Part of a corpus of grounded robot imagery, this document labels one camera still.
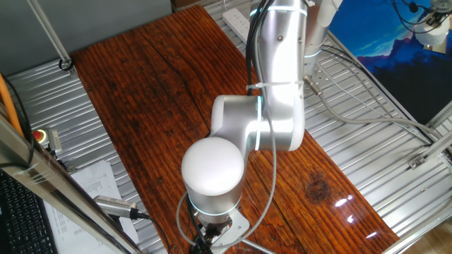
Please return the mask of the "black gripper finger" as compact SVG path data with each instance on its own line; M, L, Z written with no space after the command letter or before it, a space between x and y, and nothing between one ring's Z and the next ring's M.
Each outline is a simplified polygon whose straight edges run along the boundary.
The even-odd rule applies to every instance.
M209 224L207 226L202 226L201 233L202 233L201 240L203 243L213 243L213 241L216 238L218 238L221 234L220 225Z

